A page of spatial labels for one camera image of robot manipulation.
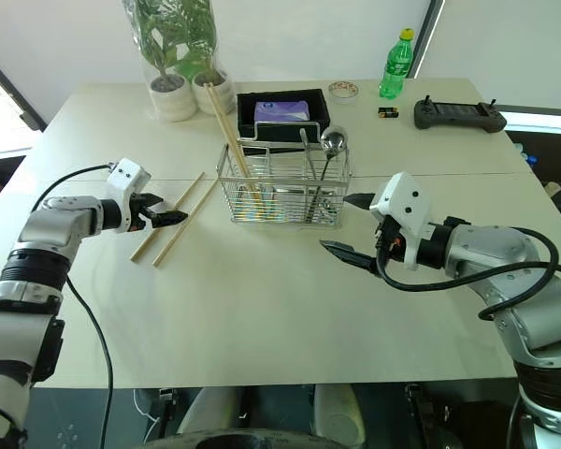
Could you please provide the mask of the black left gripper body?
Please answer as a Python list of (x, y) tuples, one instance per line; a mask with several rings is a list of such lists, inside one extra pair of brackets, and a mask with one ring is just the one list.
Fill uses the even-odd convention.
[(129, 232), (135, 232), (145, 228), (146, 220), (151, 218), (150, 200), (150, 194), (131, 194), (129, 199)]

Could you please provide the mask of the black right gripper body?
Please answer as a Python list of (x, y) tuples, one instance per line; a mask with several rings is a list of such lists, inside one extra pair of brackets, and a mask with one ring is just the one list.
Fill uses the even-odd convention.
[(401, 225), (391, 216), (385, 216), (377, 227), (376, 266), (380, 277), (386, 276), (390, 261), (404, 262), (406, 244), (400, 230)]

